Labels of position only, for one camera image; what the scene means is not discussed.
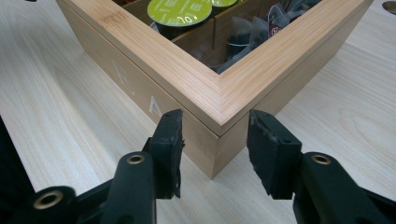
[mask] wooden box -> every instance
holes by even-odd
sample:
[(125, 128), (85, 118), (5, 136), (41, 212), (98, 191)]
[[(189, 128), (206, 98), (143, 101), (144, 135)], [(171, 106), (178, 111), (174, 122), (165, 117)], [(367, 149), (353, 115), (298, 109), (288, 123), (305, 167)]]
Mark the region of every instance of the wooden box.
[[(276, 3), (254, 1), (259, 15)], [(207, 55), (215, 54), (219, 29), (229, 22), (224, 15), (244, 14), (248, 5), (169, 41), (142, 19), (144, 6), (130, 13), (111, 0), (58, 0), (82, 47), (152, 120), (183, 109), (184, 151), (210, 178), (246, 145), (248, 111), (276, 114), (339, 50), (371, 3), (322, 0), (218, 75), (189, 46), (210, 33)]]

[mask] wood grain surface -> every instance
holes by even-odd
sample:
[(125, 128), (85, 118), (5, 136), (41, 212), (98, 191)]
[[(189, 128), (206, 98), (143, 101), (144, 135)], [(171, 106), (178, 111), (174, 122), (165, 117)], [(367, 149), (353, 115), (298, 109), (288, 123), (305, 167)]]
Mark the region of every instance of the wood grain surface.
[[(277, 115), (355, 181), (396, 200), (396, 16), (375, 0), (338, 53)], [(53, 1), (0, 1), (0, 114), (36, 190), (78, 194), (114, 175), (155, 125), (83, 51)], [(158, 223), (295, 223), (240, 152), (213, 180), (187, 157)]]

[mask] light wood tabletop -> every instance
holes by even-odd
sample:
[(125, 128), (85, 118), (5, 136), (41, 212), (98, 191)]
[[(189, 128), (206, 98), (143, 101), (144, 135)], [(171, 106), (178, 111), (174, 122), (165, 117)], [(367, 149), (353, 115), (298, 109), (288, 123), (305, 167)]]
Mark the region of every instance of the light wood tabletop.
[[(395, 201), (396, 15), (384, 2), (276, 117), (303, 152), (332, 155), (360, 186)], [(111, 178), (156, 127), (45, 0), (0, 2), (0, 114), (35, 190), (77, 194)], [(181, 199), (157, 201), (158, 223), (295, 223), (291, 201), (266, 195), (246, 148), (212, 180), (183, 155), (181, 175)]]

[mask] green lid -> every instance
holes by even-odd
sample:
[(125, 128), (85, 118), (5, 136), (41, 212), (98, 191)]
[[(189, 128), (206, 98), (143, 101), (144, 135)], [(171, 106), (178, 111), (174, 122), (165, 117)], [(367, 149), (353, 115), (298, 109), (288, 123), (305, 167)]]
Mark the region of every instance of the green lid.
[(230, 7), (233, 4), (235, 4), (237, 0), (211, 0), (211, 1), (213, 7)]
[(212, 11), (210, 0), (152, 0), (148, 15), (159, 24), (190, 26), (204, 21)]

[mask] wooden table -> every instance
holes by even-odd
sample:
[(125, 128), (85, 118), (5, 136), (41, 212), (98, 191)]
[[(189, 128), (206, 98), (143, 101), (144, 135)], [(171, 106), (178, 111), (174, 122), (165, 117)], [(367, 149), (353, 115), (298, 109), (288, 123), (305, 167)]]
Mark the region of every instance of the wooden table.
[[(304, 152), (334, 156), (360, 186), (396, 200), (396, 16), (383, 2), (276, 117)], [(35, 190), (91, 189), (155, 130), (43, 0), (0, 2), (0, 114)], [(157, 202), (159, 223), (295, 223), (291, 201), (266, 196), (247, 149), (213, 180), (186, 156), (181, 170), (182, 198)]]

